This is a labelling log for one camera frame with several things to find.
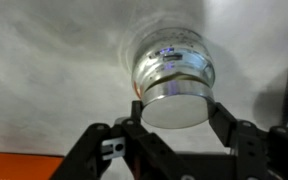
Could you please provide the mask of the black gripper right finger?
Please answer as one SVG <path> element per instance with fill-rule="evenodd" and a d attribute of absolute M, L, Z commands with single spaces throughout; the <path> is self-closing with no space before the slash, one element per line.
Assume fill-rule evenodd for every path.
<path fill-rule="evenodd" d="M 208 108 L 208 120 L 212 130 L 224 147 L 230 147 L 236 118 L 219 102 L 211 102 Z"/>

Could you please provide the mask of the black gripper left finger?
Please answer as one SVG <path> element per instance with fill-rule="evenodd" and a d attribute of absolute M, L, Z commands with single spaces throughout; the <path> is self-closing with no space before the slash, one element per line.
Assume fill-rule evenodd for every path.
<path fill-rule="evenodd" d="M 139 100 L 133 101 L 131 106 L 131 118 L 140 122 L 142 110 L 143 110 L 142 102 Z"/>

